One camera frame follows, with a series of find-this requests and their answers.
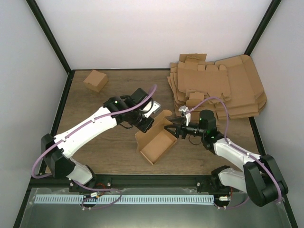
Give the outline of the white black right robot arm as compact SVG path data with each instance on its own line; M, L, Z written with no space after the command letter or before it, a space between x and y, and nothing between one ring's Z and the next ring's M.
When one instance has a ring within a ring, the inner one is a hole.
M258 155L233 143L217 130L216 118L212 111L203 110L199 122L190 122L189 114L183 115L180 124L165 126L165 130L176 138L186 136L200 137L204 148L220 156L235 166L222 166L212 172L211 185L216 191L223 191L227 186L245 192L251 201L262 207L273 201L281 201L288 193L288 186L282 173L270 155Z

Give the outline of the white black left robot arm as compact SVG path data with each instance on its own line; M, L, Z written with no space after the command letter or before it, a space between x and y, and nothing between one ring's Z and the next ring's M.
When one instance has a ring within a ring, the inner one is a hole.
M75 127L56 136L43 136L42 155L51 176L72 179L80 183L85 191L93 191L97 186L93 172L87 165L73 159L73 155L86 143L122 122L127 122L143 133L147 132L154 122L150 115L154 106L152 95L156 88L154 85L149 93L138 88L132 95L111 97Z

